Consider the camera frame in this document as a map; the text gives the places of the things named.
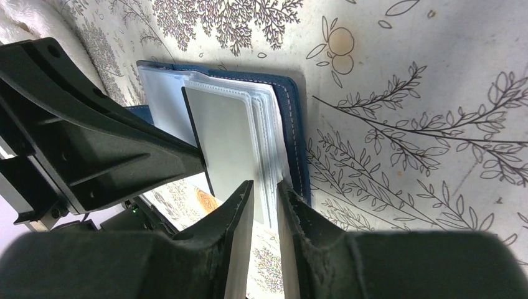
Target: tablecloth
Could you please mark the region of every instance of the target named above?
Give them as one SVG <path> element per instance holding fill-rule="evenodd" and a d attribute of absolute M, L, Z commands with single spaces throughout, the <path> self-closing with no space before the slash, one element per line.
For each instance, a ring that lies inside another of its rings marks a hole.
<path fill-rule="evenodd" d="M 118 103 L 145 102 L 139 59 L 290 76 L 316 210 L 360 232 L 487 231 L 527 270 L 528 3 L 49 2 Z"/>

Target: white towel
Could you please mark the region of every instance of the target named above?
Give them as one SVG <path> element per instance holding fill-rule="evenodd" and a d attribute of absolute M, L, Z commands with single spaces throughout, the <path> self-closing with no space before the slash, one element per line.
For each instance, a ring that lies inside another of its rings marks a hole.
<path fill-rule="evenodd" d="M 42 0 L 0 0 L 1 43 L 45 37 L 56 39 L 83 74 L 105 92 L 85 48 L 57 11 Z"/>

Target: black cable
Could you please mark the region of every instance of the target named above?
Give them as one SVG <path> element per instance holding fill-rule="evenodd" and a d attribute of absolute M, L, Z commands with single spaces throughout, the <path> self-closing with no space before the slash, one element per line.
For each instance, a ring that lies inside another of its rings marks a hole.
<path fill-rule="evenodd" d="M 84 217 L 83 217 L 83 220 L 81 220 L 81 222 L 85 222 L 86 219 L 88 219 L 88 216 L 90 215 L 90 213 L 86 213 L 84 214 Z"/>

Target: notebook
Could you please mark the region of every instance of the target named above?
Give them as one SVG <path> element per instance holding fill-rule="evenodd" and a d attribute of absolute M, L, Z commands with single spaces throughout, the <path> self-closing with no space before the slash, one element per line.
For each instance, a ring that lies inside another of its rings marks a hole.
<path fill-rule="evenodd" d="M 283 179 L 310 204 L 299 96 L 292 79 L 195 65 L 138 62 L 148 105 L 129 107 L 202 152 L 206 171 L 186 180 L 216 198 L 255 182 L 255 220 L 277 230 Z"/>

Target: beige circle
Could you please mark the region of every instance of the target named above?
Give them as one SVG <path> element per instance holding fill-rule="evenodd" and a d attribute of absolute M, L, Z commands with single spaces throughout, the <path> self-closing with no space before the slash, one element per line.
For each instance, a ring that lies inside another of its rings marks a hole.
<path fill-rule="evenodd" d="M 328 37 L 328 46 L 332 53 L 343 56 L 350 52 L 354 48 L 354 37 L 348 31 L 348 29 L 339 27 L 330 33 Z"/>
<path fill-rule="evenodd" d="M 352 68 L 354 68 L 354 59 L 352 59 L 352 56 L 350 55 L 335 55 L 334 58 L 332 58 L 332 67 L 337 73 L 346 75 L 351 72 Z"/>

